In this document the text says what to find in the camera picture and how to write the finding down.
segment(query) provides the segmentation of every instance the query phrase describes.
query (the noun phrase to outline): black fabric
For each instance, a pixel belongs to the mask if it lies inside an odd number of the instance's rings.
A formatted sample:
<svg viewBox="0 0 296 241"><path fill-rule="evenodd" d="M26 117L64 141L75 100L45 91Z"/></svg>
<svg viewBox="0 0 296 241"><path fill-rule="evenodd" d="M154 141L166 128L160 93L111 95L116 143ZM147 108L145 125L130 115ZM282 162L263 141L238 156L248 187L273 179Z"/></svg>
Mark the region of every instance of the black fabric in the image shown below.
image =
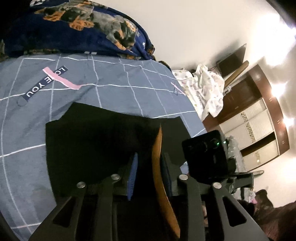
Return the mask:
<svg viewBox="0 0 296 241"><path fill-rule="evenodd" d="M80 181L93 184L117 173L135 152L133 197L155 196L151 149L160 125L162 151L181 166L186 161L181 143L190 135L180 117L150 119L73 103L59 120L46 124L46 162L56 200Z"/></svg>

